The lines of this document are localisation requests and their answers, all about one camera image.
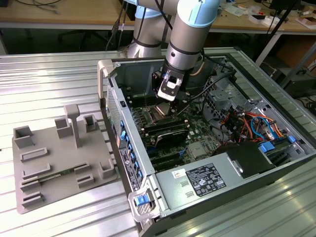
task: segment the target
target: motherboard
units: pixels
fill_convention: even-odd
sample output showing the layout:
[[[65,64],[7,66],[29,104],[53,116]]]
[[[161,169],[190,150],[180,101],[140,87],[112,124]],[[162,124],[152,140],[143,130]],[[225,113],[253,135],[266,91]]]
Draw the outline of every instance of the motherboard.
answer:
[[[221,145],[223,137],[211,131],[198,105],[191,104],[180,116],[162,116],[155,105],[131,108],[131,114],[141,135],[148,156],[156,171],[168,170],[210,157]],[[157,143],[176,130],[167,143]]]

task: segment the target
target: black office chair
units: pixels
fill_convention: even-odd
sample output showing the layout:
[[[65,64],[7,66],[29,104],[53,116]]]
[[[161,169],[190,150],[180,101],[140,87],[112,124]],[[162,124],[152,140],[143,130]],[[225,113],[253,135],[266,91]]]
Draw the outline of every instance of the black office chair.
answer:
[[[84,43],[86,42],[87,39],[91,38],[91,36],[95,36],[104,43],[107,43],[109,40],[102,35],[98,34],[96,30],[73,30],[73,31],[68,31],[65,33],[61,33],[58,35],[58,41],[62,42],[64,36],[68,35],[75,35],[75,34],[83,34],[83,38],[81,40],[80,46],[79,46],[79,51],[81,51],[84,47]]]

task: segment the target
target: wooden desk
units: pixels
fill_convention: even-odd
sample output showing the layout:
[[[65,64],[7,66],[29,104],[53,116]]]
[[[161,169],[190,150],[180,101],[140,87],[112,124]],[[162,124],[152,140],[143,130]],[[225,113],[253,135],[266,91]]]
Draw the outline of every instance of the wooden desk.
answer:
[[[271,11],[254,0],[244,4],[261,6],[266,15],[269,15]],[[7,8],[0,8],[0,28],[110,30],[118,18],[121,7],[118,0],[62,0],[56,3],[56,6],[60,14],[11,0]],[[283,23],[256,61],[257,64],[261,64],[281,35],[316,35],[316,31],[302,26],[295,21],[296,18],[290,16],[289,21]],[[125,29],[134,30],[134,22],[128,17]],[[265,34],[267,30],[268,27],[249,21],[246,15],[237,17],[222,11],[222,14],[213,23],[210,32]]]
[[[0,22],[113,25],[121,8],[118,0],[61,0],[55,5],[60,14],[10,0],[8,7],[0,7]],[[134,25],[134,22],[127,16],[126,24]]]

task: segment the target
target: warning label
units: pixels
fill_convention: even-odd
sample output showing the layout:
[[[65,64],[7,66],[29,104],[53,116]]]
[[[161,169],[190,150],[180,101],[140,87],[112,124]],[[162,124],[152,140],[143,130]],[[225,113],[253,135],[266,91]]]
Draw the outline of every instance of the warning label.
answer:
[[[213,163],[189,170],[186,174],[199,197],[226,187]]]

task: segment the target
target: blue latch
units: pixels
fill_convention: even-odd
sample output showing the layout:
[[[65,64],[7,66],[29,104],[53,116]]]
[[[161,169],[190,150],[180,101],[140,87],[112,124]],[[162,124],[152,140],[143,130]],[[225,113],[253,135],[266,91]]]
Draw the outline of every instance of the blue latch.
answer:
[[[149,200],[148,195],[142,195],[142,196],[135,198],[136,206],[141,206],[141,205],[147,204],[149,202],[150,202],[150,200]]]
[[[141,182],[143,180],[143,174],[142,174],[142,172],[140,170],[138,171],[137,176],[138,176],[138,178],[139,178],[139,180]]]
[[[133,151],[133,147],[132,147],[132,145],[131,145],[131,144],[129,144],[129,145],[128,145],[128,150],[129,150],[130,152],[132,152],[132,151]]]
[[[124,140],[126,136],[126,131],[123,131],[122,134],[120,135],[120,139]]]
[[[273,150],[274,148],[275,148],[275,147],[274,147],[274,145],[272,145],[271,142],[262,143],[261,146],[260,146],[260,149],[261,149],[263,152],[271,151],[271,150]]]
[[[138,164],[137,161],[136,161],[135,164],[134,164],[134,169],[135,169],[136,171],[139,170],[139,164]]]
[[[292,135],[291,136],[288,136],[288,140],[291,142],[291,143],[294,143],[296,141],[295,137],[293,137]]]
[[[132,158],[132,162],[134,163],[136,161],[136,155],[134,154],[134,152],[130,154],[130,157]]]

